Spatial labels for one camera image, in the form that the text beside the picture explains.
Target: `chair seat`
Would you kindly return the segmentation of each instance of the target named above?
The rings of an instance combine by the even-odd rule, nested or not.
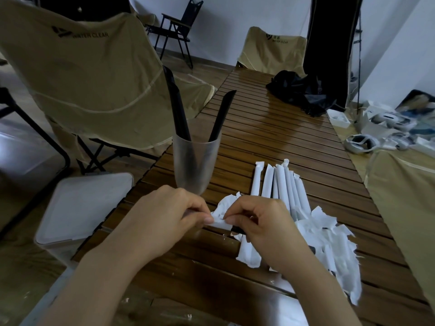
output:
[[[161,36],[167,36],[170,38],[179,38],[180,40],[190,42],[190,39],[188,37],[183,37],[181,34],[178,34],[177,32],[172,30],[170,31],[168,29],[157,26],[147,26],[147,29],[149,33],[159,34]]]

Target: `brown wooden table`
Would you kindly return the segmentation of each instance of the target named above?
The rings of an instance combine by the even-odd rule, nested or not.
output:
[[[237,94],[222,129],[210,185],[211,210],[228,194],[249,194],[256,161],[284,158],[299,174],[312,208],[320,206],[355,234],[363,293],[354,307],[367,325],[434,325],[435,318],[326,116],[312,118],[271,96],[272,76],[236,69],[198,115],[212,119],[222,96]],[[100,244],[137,200],[168,184],[176,187],[172,147],[144,175],[85,242],[76,260]],[[193,229],[170,252],[146,265],[134,282],[146,290],[241,325],[289,325],[303,318],[288,282],[266,265],[238,262],[240,243],[225,230]]]

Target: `chair armrest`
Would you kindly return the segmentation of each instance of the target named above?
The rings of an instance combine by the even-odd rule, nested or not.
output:
[[[169,19],[173,24],[181,25],[181,26],[184,26],[184,27],[188,27],[188,28],[190,28],[190,29],[192,28],[192,27],[189,26],[189,25],[183,24],[179,19],[176,19],[176,18],[174,18],[174,17],[171,17],[171,16],[168,16],[168,15],[165,15],[164,13],[162,13],[162,15],[163,15],[163,19],[167,18],[167,19]]]

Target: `finger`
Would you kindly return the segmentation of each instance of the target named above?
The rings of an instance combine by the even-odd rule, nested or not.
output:
[[[178,195],[182,199],[182,204],[184,209],[195,209],[199,212],[210,214],[210,209],[207,206],[207,203],[205,200],[197,196],[196,194],[193,194],[192,192],[186,191],[184,189],[177,189]]]
[[[238,198],[225,213],[224,219],[230,215],[241,214],[243,211],[247,210],[254,212],[256,207],[268,202],[268,198],[259,196],[241,196]]]
[[[184,234],[194,226],[202,227],[204,224],[212,224],[214,221],[210,214],[203,212],[191,213],[180,221],[180,230]]]
[[[229,215],[225,219],[226,224],[231,224],[242,228],[246,234],[258,233],[260,227],[255,224],[252,220],[242,214]]]

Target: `person's right hand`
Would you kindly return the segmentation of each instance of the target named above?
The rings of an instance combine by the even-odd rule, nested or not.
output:
[[[258,224],[247,214],[256,216]],[[281,200],[242,196],[228,209],[224,220],[242,228],[266,263],[280,273],[313,256]]]

